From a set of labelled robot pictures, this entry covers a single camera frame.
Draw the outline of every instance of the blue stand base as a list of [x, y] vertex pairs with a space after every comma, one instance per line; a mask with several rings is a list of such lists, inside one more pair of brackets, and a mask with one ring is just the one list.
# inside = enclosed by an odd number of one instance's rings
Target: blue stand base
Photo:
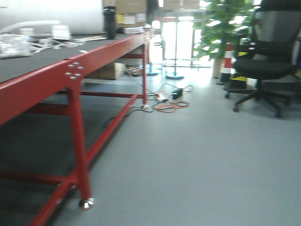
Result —
[[166, 76], [167, 79], [183, 79], [184, 76]]

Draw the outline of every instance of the green leaves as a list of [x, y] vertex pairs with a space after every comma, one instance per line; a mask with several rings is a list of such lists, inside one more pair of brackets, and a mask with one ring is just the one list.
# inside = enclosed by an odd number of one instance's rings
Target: green leaves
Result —
[[204, 24], [194, 23], [194, 29], [202, 29], [202, 40], [198, 47], [196, 57], [209, 56], [210, 59], [223, 58], [227, 49], [227, 43], [236, 45], [235, 34], [247, 33], [250, 26], [253, 5], [250, 0], [205, 0], [211, 2], [207, 6], [205, 18], [202, 15], [197, 19], [204, 19]]

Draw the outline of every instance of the cardboard box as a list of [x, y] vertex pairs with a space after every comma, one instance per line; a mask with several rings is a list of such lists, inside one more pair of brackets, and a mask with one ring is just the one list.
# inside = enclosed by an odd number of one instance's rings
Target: cardboard box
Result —
[[118, 28], [145, 26], [146, 0], [103, 0], [103, 6], [116, 7]]
[[164, 0], [163, 9], [178, 9], [182, 7], [182, 0]]
[[103, 7], [116, 6], [116, 0], [103, 0]]
[[183, 8], [200, 8], [199, 0], [184, 0]]
[[116, 0], [117, 14], [146, 13], [146, 0]]
[[88, 74], [86, 78], [115, 80], [120, 76], [122, 76], [125, 70], [126, 70], [125, 64], [112, 62]]

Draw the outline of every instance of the chair base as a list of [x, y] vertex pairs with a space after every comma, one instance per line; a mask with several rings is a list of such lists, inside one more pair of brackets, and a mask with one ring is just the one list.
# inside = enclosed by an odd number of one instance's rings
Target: chair base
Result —
[[249, 95], [245, 96], [244, 98], [238, 100], [235, 105], [234, 105], [234, 108], [233, 108], [233, 111], [234, 112], [238, 112], [239, 109], [238, 109], [238, 105], [247, 101], [247, 100], [250, 100], [250, 99], [255, 99], [256, 101], [259, 101], [260, 99], [263, 99], [265, 102], [267, 102], [269, 105], [271, 105], [272, 107], [275, 108], [276, 110], [276, 114], [275, 114], [275, 117], [277, 118], [281, 118], [281, 107], [278, 106], [273, 100], [271, 97], [276, 97], [276, 98], [281, 98], [281, 99], [285, 99], [285, 104], [286, 105], [289, 105], [290, 102], [291, 102], [291, 99], [290, 97], [288, 96], [285, 96], [285, 95], [282, 95], [282, 94], [278, 94], [278, 93], [273, 93], [273, 92], [269, 92], [269, 91], [264, 91], [262, 89], [256, 89], [254, 90], [253, 92], [251, 92]]

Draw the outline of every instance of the power adapter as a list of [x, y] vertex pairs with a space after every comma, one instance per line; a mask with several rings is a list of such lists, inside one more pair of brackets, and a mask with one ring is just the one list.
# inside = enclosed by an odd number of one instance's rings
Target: power adapter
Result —
[[182, 92], [183, 92], [182, 88], [176, 89], [173, 92], [173, 100], [176, 100], [177, 98], [181, 97], [182, 96]]

